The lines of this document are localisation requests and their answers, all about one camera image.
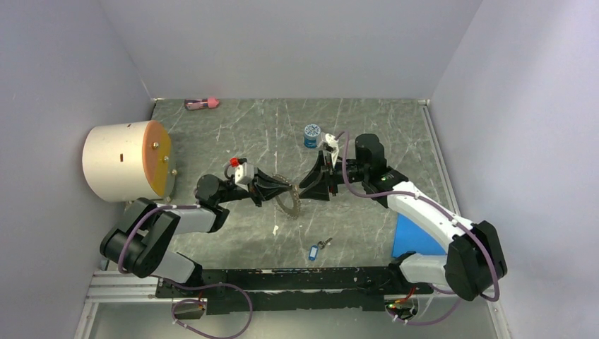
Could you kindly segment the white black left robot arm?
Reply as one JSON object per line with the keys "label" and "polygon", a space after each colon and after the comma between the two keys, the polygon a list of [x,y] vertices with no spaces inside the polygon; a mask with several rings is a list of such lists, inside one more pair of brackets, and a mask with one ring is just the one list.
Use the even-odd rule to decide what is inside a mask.
{"label": "white black left robot arm", "polygon": [[230,214],[223,203],[249,199],[260,207],[286,193],[296,196],[297,190],[284,177],[269,176],[259,169],[227,179],[206,174],[197,181],[194,204],[136,199],[101,241],[100,254],[115,262],[120,273],[169,280],[182,295],[192,297],[204,284],[203,267],[170,251],[173,237],[220,230]]}

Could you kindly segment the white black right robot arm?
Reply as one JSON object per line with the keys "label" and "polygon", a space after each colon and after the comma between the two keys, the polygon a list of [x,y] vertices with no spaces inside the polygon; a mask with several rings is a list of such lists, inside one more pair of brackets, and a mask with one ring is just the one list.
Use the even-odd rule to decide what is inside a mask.
{"label": "white black right robot arm", "polygon": [[349,147],[340,147],[339,139],[329,133],[309,139],[319,154],[299,184],[300,198],[327,201],[344,185],[352,194],[405,216],[443,249],[442,255],[407,251],[390,263],[389,286],[395,292],[405,293],[427,283],[447,286],[466,301],[476,297],[498,301],[499,280],[507,267],[494,225],[486,220],[473,222],[424,194],[388,165],[377,135],[360,134],[354,158],[347,156]]}

